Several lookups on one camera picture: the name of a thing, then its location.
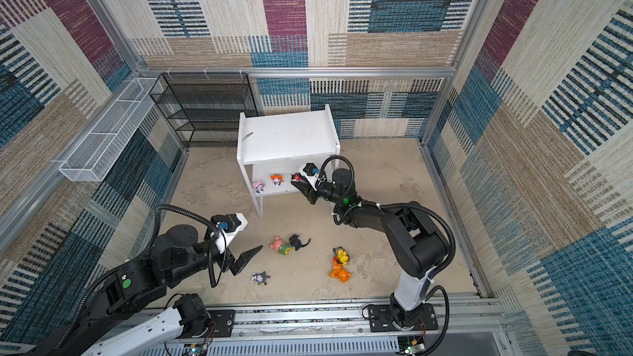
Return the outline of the grey hood Doraemon figure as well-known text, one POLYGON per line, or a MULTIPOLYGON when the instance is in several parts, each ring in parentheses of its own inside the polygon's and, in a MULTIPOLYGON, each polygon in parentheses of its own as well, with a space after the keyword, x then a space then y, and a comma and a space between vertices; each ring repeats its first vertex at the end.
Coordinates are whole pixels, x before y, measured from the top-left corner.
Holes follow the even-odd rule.
POLYGON ((268 275, 265 271, 260 272, 260 273, 255 273, 252 275, 252 281, 256 282, 258 285, 260 284, 267 285, 269 278, 270 278, 270 275, 268 275))

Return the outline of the orange crab hood Doraemon figure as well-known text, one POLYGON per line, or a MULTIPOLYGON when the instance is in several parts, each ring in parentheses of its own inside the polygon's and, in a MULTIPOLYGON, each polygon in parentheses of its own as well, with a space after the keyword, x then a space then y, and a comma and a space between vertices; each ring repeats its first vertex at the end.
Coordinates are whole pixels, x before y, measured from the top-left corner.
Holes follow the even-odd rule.
POLYGON ((284 181, 284 177, 280 174, 273 174, 270 176, 270 179, 272 180, 275 186, 281 186, 281 184, 284 181))

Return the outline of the pink hood Doraemon figure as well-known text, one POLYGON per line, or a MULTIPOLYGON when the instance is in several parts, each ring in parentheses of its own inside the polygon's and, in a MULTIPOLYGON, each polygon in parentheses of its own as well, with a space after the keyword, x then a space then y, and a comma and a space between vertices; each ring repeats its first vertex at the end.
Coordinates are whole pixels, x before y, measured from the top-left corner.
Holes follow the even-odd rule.
POLYGON ((263 194, 264 193, 264 183, 262 181, 256 181, 255 183, 252 184, 252 187, 255 191, 256 194, 263 194))

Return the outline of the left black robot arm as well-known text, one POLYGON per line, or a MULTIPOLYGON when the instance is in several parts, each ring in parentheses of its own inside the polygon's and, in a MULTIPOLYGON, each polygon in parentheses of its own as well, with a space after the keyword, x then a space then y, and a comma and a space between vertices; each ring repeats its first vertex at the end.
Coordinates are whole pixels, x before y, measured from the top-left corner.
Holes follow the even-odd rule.
POLYGON ((111 337, 122 321, 164 297, 170 288, 205 271, 211 286, 222 273, 239 275, 260 252, 234 256, 230 242, 245 229, 242 214, 206 219, 170 204, 155 209, 155 233, 140 254, 99 277, 82 297, 69 322, 29 350, 30 355, 135 355, 156 344, 208 336, 216 322, 200 296, 187 293, 155 317, 111 337))

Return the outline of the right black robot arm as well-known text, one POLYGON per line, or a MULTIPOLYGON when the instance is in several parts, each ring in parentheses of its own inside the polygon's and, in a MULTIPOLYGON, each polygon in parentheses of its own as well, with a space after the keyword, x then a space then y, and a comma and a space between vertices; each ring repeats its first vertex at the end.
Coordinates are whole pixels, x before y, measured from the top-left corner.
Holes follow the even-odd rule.
POLYGON ((310 204, 318 199, 333 203, 336 225, 368 228, 386 235, 402 269, 397 289, 390 296, 392 324, 399 330, 410 330, 418 324, 435 276, 455 257, 455 236, 447 222, 415 201, 379 204, 363 199, 355 189, 351 162, 340 155, 330 156, 320 167, 304 164, 290 181, 310 204))

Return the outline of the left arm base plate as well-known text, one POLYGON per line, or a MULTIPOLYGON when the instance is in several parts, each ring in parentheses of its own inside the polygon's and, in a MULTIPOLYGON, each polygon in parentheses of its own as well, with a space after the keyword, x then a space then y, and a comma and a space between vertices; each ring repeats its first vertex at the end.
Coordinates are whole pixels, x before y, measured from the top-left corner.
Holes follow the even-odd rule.
POLYGON ((218 338, 229 338, 235 323, 236 311, 232 309, 209 310, 209 317, 203 326, 203 331, 193 334, 196 341, 213 341, 218 338))

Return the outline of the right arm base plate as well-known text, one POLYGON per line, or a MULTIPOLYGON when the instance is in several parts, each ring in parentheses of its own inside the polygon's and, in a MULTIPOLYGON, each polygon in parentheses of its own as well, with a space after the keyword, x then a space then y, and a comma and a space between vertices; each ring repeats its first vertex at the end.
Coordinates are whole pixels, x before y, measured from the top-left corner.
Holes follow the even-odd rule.
POLYGON ((370 331, 437 331, 438 320, 434 307, 420 304, 412 311, 404 311, 398 305, 368 304, 361 315, 369 321, 370 331))

